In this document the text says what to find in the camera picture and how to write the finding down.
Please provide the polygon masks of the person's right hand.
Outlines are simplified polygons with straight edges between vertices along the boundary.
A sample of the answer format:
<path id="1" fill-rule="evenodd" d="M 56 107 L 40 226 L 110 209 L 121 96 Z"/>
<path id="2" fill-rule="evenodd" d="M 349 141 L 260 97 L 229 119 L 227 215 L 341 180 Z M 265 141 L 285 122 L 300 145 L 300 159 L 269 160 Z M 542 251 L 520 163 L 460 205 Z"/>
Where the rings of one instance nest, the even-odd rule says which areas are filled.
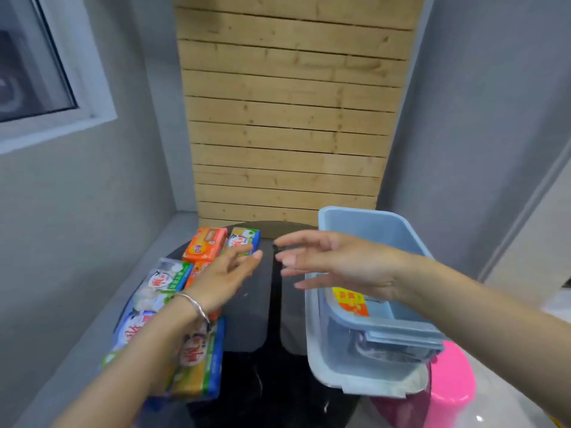
<path id="1" fill-rule="evenodd" d="M 396 248 L 362 238 L 339 235 L 335 273 L 339 286 L 380 300 L 413 305 L 418 298 L 410 280 L 415 257 Z"/>

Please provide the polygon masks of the person's left hand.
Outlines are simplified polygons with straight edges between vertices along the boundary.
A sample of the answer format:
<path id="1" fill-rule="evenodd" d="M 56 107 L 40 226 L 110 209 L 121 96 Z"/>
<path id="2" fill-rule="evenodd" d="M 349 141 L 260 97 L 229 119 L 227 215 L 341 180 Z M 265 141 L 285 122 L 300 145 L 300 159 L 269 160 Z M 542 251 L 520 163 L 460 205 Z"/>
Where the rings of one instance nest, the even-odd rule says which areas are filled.
<path id="1" fill-rule="evenodd" d="M 208 320 L 208 315 L 228 302 L 244 282 L 225 283 L 218 258 L 200 274 L 189 289 L 176 297 L 183 303 L 184 309 L 190 311 L 188 317 L 191 320 Z"/>

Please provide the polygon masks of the person's left forearm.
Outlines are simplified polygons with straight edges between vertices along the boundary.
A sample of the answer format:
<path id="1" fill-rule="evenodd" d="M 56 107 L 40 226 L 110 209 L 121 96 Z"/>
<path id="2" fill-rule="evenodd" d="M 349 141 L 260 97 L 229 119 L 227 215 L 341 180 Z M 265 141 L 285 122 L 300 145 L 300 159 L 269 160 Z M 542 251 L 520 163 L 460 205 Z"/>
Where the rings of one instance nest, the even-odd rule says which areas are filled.
<path id="1" fill-rule="evenodd" d="M 198 323 L 176 295 L 61 413 L 50 428 L 129 428 L 183 336 Z"/>

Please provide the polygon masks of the person's right forearm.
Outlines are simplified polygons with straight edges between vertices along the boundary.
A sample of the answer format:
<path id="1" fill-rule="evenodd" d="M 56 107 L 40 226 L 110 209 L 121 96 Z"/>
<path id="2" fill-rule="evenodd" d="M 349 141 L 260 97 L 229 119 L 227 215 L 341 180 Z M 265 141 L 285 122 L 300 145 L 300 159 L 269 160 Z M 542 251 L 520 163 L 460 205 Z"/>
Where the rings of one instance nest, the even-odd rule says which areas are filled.
<path id="1" fill-rule="evenodd" d="M 571 323 L 426 257 L 410 256 L 402 284 L 405 304 L 571 428 Z"/>

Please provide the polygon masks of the small yellow green soap packet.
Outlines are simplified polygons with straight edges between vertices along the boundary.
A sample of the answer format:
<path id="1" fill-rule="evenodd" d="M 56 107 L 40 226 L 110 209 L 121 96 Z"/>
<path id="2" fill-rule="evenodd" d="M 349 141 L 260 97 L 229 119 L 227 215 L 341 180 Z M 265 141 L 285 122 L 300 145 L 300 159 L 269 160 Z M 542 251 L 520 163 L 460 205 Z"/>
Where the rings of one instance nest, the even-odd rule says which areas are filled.
<path id="1" fill-rule="evenodd" d="M 252 249 L 248 252 L 242 252 L 239 256 L 250 256 L 254 251 L 259 249 L 259 244 L 261 241 L 261 231 L 258 229 L 233 227 L 232 231 L 229 233 L 225 244 L 222 249 L 224 253 L 227 249 L 234 246 L 240 245 L 252 245 Z"/>

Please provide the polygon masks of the orange soap packet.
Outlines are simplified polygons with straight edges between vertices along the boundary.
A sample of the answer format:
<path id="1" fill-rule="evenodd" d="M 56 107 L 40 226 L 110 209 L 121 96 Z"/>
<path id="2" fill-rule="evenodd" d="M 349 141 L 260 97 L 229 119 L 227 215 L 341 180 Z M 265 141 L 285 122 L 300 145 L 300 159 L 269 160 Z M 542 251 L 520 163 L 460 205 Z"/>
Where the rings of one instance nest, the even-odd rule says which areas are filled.
<path id="1" fill-rule="evenodd" d="M 199 228 L 183 252 L 182 261 L 212 262 L 221 253 L 227 239 L 227 228 Z"/>
<path id="2" fill-rule="evenodd" d="M 189 289 L 194 281 L 200 276 L 200 274 L 211 264 L 211 261 L 197 261 L 193 263 L 192 271 L 190 271 L 189 276 L 184 284 L 183 290 Z M 209 320 L 214 322 L 217 321 L 222 316 L 222 308 L 211 312 L 208 317 Z"/>

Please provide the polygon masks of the yellow orange sticker label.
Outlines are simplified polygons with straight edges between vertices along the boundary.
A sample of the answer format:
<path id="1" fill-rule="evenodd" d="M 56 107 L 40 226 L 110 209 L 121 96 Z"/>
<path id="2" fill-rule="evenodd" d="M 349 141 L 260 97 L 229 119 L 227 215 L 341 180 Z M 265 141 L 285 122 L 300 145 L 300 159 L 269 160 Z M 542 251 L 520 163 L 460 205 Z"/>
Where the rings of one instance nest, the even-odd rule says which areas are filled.
<path id="1" fill-rule="evenodd" d="M 369 316 L 367 302 L 364 295 L 342 287 L 333 287 L 332 293 L 341 309 L 360 317 Z"/>

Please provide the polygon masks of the white green soap packet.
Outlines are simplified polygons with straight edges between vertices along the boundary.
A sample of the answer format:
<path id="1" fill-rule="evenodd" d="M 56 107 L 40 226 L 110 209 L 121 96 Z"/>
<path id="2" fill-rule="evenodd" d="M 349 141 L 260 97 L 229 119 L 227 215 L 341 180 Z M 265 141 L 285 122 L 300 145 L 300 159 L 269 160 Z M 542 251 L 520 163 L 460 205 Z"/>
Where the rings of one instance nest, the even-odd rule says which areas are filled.
<path id="1" fill-rule="evenodd" d="M 194 265 L 178 259 L 161 258 L 147 273 L 142 287 L 162 292 L 179 292 L 188 281 Z"/>

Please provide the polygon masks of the light blue plastic storage box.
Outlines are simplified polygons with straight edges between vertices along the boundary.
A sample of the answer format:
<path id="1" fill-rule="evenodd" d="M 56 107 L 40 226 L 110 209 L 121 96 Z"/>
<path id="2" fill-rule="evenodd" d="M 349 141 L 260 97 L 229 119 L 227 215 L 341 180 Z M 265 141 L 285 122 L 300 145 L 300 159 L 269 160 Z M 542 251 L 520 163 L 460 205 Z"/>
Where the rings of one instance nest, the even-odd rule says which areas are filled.
<path id="1" fill-rule="evenodd" d="M 432 258 L 410 223 L 391 212 L 325 207 L 318 213 L 320 230 L 342 232 L 401 251 Z M 368 317 L 341 309 L 332 289 L 317 289 L 324 343 L 324 359 L 348 374 L 364 363 L 359 373 L 378 373 L 394 364 L 401 373 L 426 365 L 444 350 L 445 335 L 434 324 L 396 301 L 365 296 Z"/>

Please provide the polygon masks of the large yellow soap packet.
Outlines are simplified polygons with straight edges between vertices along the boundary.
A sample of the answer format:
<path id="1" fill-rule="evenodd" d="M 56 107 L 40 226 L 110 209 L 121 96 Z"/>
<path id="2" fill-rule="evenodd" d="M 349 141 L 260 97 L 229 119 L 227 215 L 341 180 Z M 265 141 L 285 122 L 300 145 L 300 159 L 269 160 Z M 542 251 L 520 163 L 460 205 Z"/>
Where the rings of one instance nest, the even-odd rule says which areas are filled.
<path id="1" fill-rule="evenodd" d="M 226 319 L 222 316 L 210 329 L 203 324 L 185 339 L 170 386 L 171 400 L 199 402 L 218 398 L 225 329 Z"/>

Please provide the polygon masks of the blue white red-print soap packet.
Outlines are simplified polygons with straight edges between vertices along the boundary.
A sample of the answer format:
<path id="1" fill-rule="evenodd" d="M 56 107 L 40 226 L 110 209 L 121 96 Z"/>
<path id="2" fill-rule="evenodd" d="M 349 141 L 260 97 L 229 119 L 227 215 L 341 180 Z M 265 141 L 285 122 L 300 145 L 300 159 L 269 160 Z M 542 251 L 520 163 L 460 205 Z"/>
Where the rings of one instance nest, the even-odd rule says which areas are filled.
<path id="1" fill-rule="evenodd" d="M 154 310 L 135 310 L 131 309 L 124 313 L 118 323 L 113 334 L 113 342 L 110 349 L 101 363 L 101 369 L 104 369 L 117 354 L 127 345 L 132 338 L 144 327 L 146 323 L 156 314 Z"/>

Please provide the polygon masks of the wooden plank panel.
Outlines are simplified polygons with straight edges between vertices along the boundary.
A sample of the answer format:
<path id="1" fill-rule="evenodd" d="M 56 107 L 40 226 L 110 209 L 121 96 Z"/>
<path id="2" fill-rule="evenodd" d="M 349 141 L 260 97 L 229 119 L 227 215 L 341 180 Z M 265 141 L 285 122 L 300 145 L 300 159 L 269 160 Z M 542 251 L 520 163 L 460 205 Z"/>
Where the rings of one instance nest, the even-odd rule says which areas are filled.
<path id="1" fill-rule="evenodd" d="M 375 209 L 426 0 L 175 0 L 201 226 Z"/>

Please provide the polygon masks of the pink plastic stool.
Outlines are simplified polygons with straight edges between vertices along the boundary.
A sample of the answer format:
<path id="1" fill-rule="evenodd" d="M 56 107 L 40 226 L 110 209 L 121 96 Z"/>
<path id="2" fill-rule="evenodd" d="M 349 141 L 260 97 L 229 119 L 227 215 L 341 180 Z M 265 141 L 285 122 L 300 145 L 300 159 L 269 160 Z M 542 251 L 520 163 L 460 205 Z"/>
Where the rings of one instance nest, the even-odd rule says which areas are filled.
<path id="1" fill-rule="evenodd" d="M 405 398 L 370 398 L 390 428 L 454 428 L 473 402 L 476 379 L 460 346 L 444 341 L 444 350 L 428 368 L 429 383 L 423 391 Z"/>

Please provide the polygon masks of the white framed window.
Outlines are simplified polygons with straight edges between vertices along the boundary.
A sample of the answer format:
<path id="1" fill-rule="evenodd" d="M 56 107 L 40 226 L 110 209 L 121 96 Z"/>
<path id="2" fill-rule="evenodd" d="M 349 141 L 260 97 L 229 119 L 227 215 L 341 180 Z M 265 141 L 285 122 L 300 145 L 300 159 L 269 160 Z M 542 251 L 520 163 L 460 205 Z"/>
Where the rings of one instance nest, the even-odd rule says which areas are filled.
<path id="1" fill-rule="evenodd" d="M 0 156 L 117 117 L 86 0 L 0 0 Z"/>

